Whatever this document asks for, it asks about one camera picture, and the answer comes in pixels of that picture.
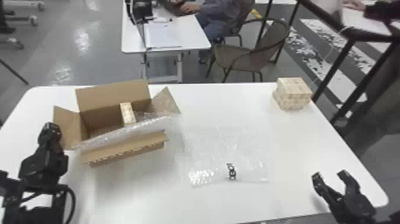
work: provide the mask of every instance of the wooden block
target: wooden block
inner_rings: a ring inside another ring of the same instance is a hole
[[[130,102],[122,102],[120,103],[120,108],[124,127],[135,124],[136,117],[132,108],[132,104]]]
[[[301,78],[278,78],[273,98],[282,110],[300,110],[313,93]]]
[[[277,94],[281,99],[309,99],[313,92],[300,77],[278,78]]]

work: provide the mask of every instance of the jeans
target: jeans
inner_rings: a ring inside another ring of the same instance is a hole
[[[197,14],[196,18],[201,28],[203,28],[206,37],[210,41],[216,40],[221,37],[222,31],[226,25],[225,21],[212,20],[206,15],[203,15],[201,13]],[[210,55],[210,53],[211,53],[210,50],[199,51],[199,57],[200,59],[207,58]]]

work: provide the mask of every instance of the black cable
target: black cable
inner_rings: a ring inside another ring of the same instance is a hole
[[[68,215],[67,221],[65,221],[65,224],[70,224],[72,217],[74,216],[75,213],[76,197],[74,191],[71,188],[67,187],[65,191],[67,191],[71,195],[71,211],[70,214]]]
[[[125,0],[125,5],[126,5],[126,13],[128,14],[128,17],[130,19],[130,21],[132,22],[133,25],[135,24],[135,21],[132,18],[132,12],[130,11],[130,0]]]
[[[24,202],[27,202],[27,201],[29,201],[29,200],[32,200],[32,199],[34,199],[34,198],[36,198],[37,196],[39,196],[39,195],[41,195],[42,193],[34,193],[34,194],[32,194],[31,196],[28,196],[28,197],[26,197],[26,198],[22,198],[21,199],[21,203],[24,203]]]

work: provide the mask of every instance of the person's hand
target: person's hand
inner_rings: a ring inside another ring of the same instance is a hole
[[[200,10],[200,5],[185,3],[180,7],[184,13],[195,13]]]
[[[343,0],[343,7],[357,11],[365,10],[365,4],[362,3],[360,0]]]

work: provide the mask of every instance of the bubble wrap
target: bubble wrap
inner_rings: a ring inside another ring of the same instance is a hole
[[[68,150],[92,150],[94,148],[105,147],[107,145],[127,140],[133,136],[165,130],[171,126],[171,123],[176,116],[177,114],[167,113],[140,113],[138,117],[142,120],[141,122],[88,139],[74,145]]]

